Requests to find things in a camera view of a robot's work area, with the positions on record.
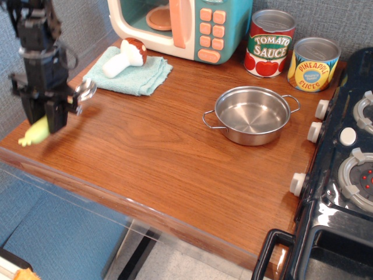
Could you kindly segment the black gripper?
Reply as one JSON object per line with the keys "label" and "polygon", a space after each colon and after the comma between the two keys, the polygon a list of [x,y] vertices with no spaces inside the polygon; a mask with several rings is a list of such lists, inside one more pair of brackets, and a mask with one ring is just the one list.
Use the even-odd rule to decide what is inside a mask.
{"label": "black gripper", "polygon": [[[9,75],[14,95],[19,96],[14,92],[18,86],[26,85],[43,92],[67,83],[69,68],[65,48],[52,48],[44,51],[20,48],[19,54],[23,58],[26,71]],[[40,93],[22,93],[19,97],[30,125],[46,115],[51,134],[66,126],[68,112],[62,102],[50,100],[45,103],[45,96]]]}

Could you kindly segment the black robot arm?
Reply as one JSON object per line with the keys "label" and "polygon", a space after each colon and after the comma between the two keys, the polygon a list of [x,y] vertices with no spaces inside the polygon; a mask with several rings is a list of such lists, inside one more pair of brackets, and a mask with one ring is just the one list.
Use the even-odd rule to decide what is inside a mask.
{"label": "black robot arm", "polygon": [[68,48],[60,40],[61,22],[52,1],[1,1],[20,41],[24,73],[11,73],[12,93],[21,98],[30,124],[47,119],[54,134],[78,109],[78,93],[68,84]]}

